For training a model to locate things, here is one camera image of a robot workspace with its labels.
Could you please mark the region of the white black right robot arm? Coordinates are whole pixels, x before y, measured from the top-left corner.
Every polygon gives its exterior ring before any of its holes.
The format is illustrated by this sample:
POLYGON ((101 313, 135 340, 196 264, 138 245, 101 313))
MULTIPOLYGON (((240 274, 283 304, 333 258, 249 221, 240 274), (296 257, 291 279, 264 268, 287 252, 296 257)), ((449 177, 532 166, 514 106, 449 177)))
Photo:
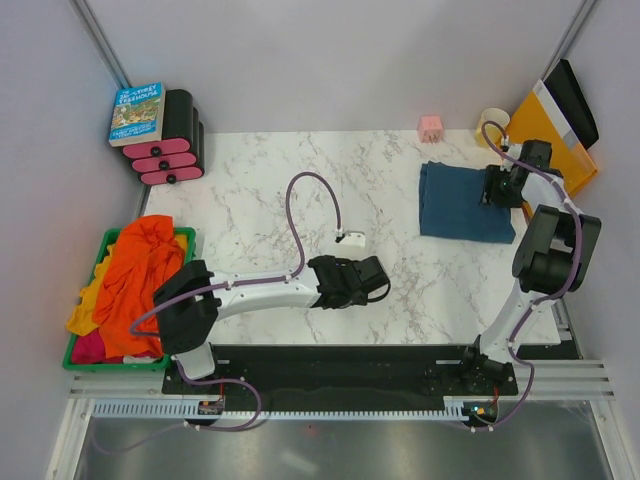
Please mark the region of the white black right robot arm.
POLYGON ((487 167, 481 201, 533 213, 516 250, 514 286, 493 323, 465 349, 458 368, 460 386, 473 394, 513 390, 517 351, 540 313, 584 281, 600 235, 600 219, 582 212, 551 166, 552 146, 541 140, 521 144, 503 139, 499 165, 487 167))

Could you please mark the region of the blue t shirt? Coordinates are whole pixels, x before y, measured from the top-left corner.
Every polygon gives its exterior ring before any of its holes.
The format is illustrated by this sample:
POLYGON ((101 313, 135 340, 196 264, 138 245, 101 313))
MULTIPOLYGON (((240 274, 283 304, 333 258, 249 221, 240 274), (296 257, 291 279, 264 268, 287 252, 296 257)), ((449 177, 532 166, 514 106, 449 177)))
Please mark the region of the blue t shirt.
POLYGON ((419 230, 422 236, 510 244, 515 230, 508 209, 481 202, 484 172, 437 162, 421 166, 419 230))

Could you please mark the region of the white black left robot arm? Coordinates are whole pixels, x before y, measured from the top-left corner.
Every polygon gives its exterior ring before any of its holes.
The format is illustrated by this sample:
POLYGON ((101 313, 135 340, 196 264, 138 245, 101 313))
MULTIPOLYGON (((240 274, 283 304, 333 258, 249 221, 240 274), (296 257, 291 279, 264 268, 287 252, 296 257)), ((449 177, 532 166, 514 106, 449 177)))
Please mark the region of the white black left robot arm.
POLYGON ((340 310, 383 300, 391 282, 376 256, 351 260, 322 255, 294 271, 213 274, 203 260, 185 264, 154 292, 163 352, 172 357, 185 382, 208 393, 219 382, 212 351, 218 320, 274 308, 340 310))

